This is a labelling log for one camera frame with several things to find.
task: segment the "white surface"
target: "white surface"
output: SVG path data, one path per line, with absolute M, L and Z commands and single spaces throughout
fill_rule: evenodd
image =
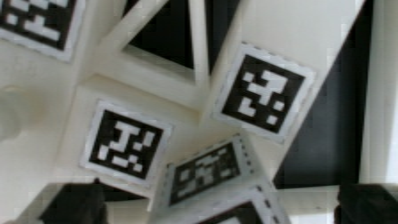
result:
M 361 182 L 398 183 L 398 1 L 375 1 Z
M 0 223 L 18 217 L 50 179 L 84 182 L 94 178 L 94 174 L 78 168 L 78 159 L 87 133 L 86 124 L 93 114 L 91 104 L 98 96 L 110 98 L 116 102 L 139 105 L 148 113 L 176 124 L 167 161 L 178 161 L 201 147 L 237 132 L 233 127 L 210 118 L 210 112 L 242 41 L 286 56 L 311 67 L 318 74 L 313 94 L 293 125 L 293 134 L 288 139 L 292 141 L 363 0 L 242 1 L 214 70 L 212 92 L 206 81 L 183 79 L 174 70 L 153 66 L 151 63 L 123 53 L 121 49 L 139 31 L 137 27 L 144 26 L 144 20 L 150 20 L 148 14 L 155 13 L 155 11 L 150 13 L 155 8 L 153 5 L 160 2 L 157 0 L 141 1 L 121 24 L 114 26 L 121 18 L 123 3 L 125 1 L 87 1 L 84 27 L 71 64 L 61 63 L 38 52 L 0 40 L 0 87 L 18 85 L 25 89 L 32 89 L 43 97 L 45 111 L 43 119 L 36 125 L 23 129 L 16 139 L 0 144 L 0 199 L 7 201 L 0 204 Z M 194 16 L 198 23 L 201 23 L 201 13 Z M 205 52 L 198 52 L 196 55 L 203 58 Z M 82 80 L 98 74 L 109 78 L 98 76 L 82 83 Z M 203 74 L 201 71 L 196 73 L 196 77 L 199 80 L 201 77 L 206 79 L 198 74 Z M 386 127 L 379 126 L 375 131 L 379 131 L 381 136 L 382 130 Z M 249 138 L 272 178 L 288 147 L 272 144 L 254 135 Z M 391 147 L 386 147 L 384 141 L 386 139 L 381 139 L 381 142 L 373 141 L 373 148 L 382 147 L 381 150 L 388 152 Z M 132 190 L 126 183 L 118 182 L 114 184 Z M 299 207 L 306 207 L 306 205 L 313 208 L 311 202 L 292 204 Z M 309 210 L 309 213 L 302 213 L 299 216 L 306 216 L 313 223 L 324 224 L 329 223 L 325 214 L 325 211 L 315 214 Z
M 148 200 L 126 202 L 107 202 L 109 223 L 110 224 L 146 224 L 148 223 Z

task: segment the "checkered pattern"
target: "checkered pattern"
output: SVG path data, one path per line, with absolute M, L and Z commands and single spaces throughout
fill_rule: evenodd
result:
M 214 115 L 277 143 L 285 143 L 313 77 L 309 68 L 242 44 Z
M 173 126 L 100 101 L 82 166 L 150 186 Z
M 63 57 L 71 51 L 82 7 L 84 0 L 0 0 L 0 37 Z
M 228 143 L 208 154 L 176 167 L 171 205 L 240 175 L 240 167 Z

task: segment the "black panel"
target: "black panel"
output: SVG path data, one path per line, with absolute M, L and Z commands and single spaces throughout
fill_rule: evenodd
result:
M 66 184 L 39 217 L 45 224 L 100 224 L 105 218 L 102 186 Z
M 262 224 L 263 223 L 253 202 L 247 202 L 246 204 L 238 205 L 224 213 L 217 214 L 199 224 L 217 224 L 221 222 L 226 222 L 228 220 L 235 220 L 242 224 Z
M 109 186 L 105 183 L 102 183 L 100 179 L 96 179 L 94 184 L 102 186 L 103 189 L 103 197 L 105 201 L 132 201 L 132 200 L 142 200 L 148 199 L 141 195 L 126 192 L 119 188 Z
M 208 28 L 208 61 L 214 70 L 217 56 L 235 18 L 240 0 L 206 0 L 206 28 Z
M 194 197 L 238 175 L 238 160 L 233 143 L 230 143 L 176 167 L 171 205 Z
M 130 45 L 194 68 L 189 1 L 171 0 Z
M 356 183 L 359 176 L 373 1 L 350 30 L 276 175 L 277 188 Z

